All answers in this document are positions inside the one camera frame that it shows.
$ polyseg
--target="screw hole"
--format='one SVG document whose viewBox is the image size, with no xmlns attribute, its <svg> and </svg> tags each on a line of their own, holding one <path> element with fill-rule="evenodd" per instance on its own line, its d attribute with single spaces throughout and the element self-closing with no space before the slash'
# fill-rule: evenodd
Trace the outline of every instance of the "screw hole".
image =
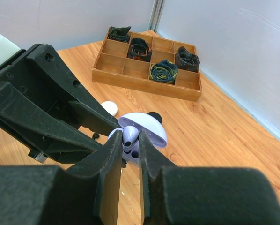
<svg viewBox="0 0 280 225">
<path fill-rule="evenodd" d="M 27 98 L 30 98 L 32 96 L 32 93 L 31 92 L 27 92 Z"/>
<path fill-rule="evenodd" d="M 54 60 L 53 55 L 49 54 L 49 53 L 47 53 L 44 57 L 45 57 L 45 60 L 48 61 L 48 62 L 51 62 L 51 61 Z"/>
<path fill-rule="evenodd" d="M 6 72 L 6 73 L 5 73 L 5 77 L 6 77 L 8 80 L 12 80 L 12 79 L 13 79 L 13 74 L 10 73 L 10 72 Z"/>
<path fill-rule="evenodd" d="M 20 87 L 19 87 L 19 91 L 20 91 L 21 93 L 25 93 L 25 92 L 26 92 L 26 88 L 23 87 L 23 86 L 20 86 Z"/>
<path fill-rule="evenodd" d="M 132 156 L 133 158 L 139 158 L 139 153 L 138 153 L 137 151 L 133 151 L 133 152 L 131 153 L 131 156 Z"/>
<path fill-rule="evenodd" d="M 75 88 L 80 87 L 80 85 L 81 85 L 81 83 L 80 83 L 78 80 L 73 81 L 73 86 L 74 86 Z"/>
</svg>

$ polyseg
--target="metal strip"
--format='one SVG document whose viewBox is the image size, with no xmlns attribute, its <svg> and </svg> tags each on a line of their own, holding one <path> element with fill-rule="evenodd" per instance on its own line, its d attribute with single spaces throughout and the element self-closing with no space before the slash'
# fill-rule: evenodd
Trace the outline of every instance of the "metal strip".
<svg viewBox="0 0 280 225">
<path fill-rule="evenodd" d="M 163 11 L 165 0 L 155 0 L 154 7 L 153 7 L 153 12 L 150 17 L 150 22 L 148 26 L 148 30 L 153 30 L 156 32 L 159 22 L 161 19 L 161 14 Z"/>
</svg>

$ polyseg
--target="black small part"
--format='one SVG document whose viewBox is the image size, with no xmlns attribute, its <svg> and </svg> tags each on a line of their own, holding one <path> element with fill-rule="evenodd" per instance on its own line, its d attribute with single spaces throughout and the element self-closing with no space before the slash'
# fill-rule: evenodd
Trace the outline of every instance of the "black small part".
<svg viewBox="0 0 280 225">
<path fill-rule="evenodd" d="M 154 117 L 157 121 L 162 123 L 162 116 L 157 112 L 149 112 L 148 115 Z"/>
<path fill-rule="evenodd" d="M 126 146 L 126 147 L 129 147 L 131 144 L 132 144 L 131 142 L 126 142 L 126 143 L 125 143 L 125 146 Z"/>
<path fill-rule="evenodd" d="M 98 134 L 98 133 L 93 133 L 92 138 L 93 138 L 93 139 L 99 138 L 99 134 Z"/>
<path fill-rule="evenodd" d="M 38 154 L 40 153 L 40 151 L 36 150 L 36 149 L 30 149 L 28 156 L 35 158 Z"/>
<path fill-rule="evenodd" d="M 132 156 L 133 158 L 139 158 L 139 153 L 138 153 L 137 151 L 133 151 L 133 152 L 131 153 L 131 156 Z"/>
<path fill-rule="evenodd" d="M 126 168 L 126 164 L 127 164 L 127 161 L 124 159 L 121 159 L 121 167 Z"/>
</svg>

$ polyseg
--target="wooden tray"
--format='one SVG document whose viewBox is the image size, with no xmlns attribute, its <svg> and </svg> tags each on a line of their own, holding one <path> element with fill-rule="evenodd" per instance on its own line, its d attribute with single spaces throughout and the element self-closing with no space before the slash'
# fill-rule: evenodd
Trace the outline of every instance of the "wooden tray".
<svg viewBox="0 0 280 225">
<path fill-rule="evenodd" d="M 195 46 L 136 32 L 129 35 L 130 41 L 142 38 L 149 43 L 153 50 L 150 63 L 127 58 L 130 44 L 109 40 L 107 33 L 92 70 L 92 81 L 184 100 L 199 99 L 202 94 L 199 70 L 194 73 L 179 69 L 174 85 L 149 79 L 152 64 L 165 59 L 175 63 L 179 47 L 196 54 Z"/>
</svg>

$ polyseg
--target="wooden surface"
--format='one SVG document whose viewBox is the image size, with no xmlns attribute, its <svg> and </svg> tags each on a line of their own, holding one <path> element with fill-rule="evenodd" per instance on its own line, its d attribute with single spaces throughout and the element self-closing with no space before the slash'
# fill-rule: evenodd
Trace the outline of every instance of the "wooden surface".
<svg viewBox="0 0 280 225">
<path fill-rule="evenodd" d="M 169 141 L 162 153 L 175 164 L 258 168 L 269 178 L 280 201 L 280 143 L 204 75 L 203 95 L 198 102 L 94 83 L 91 70 L 101 44 L 65 49 L 59 54 L 99 102 L 110 100 L 118 105 L 117 118 L 129 112 L 157 111 Z M 81 131 L 92 135 L 85 128 Z M 98 140 L 105 143 L 106 137 Z M 27 156 L 28 152 L 0 129 L 0 165 L 39 165 Z M 56 163 L 47 160 L 45 164 Z M 140 222 L 139 170 L 128 165 L 121 176 L 118 224 Z"/>
<path fill-rule="evenodd" d="M 127 58 L 130 43 L 109 40 L 107 33 L 94 62 L 92 81 L 178 99 L 199 99 L 202 94 L 199 71 L 194 73 L 179 69 L 175 85 L 149 79 L 154 63 L 162 60 L 175 63 L 175 53 L 179 47 L 184 46 L 188 52 L 196 54 L 195 46 L 135 32 L 129 32 L 129 35 L 130 42 L 133 38 L 147 41 L 153 50 L 150 62 Z"/>
</svg>

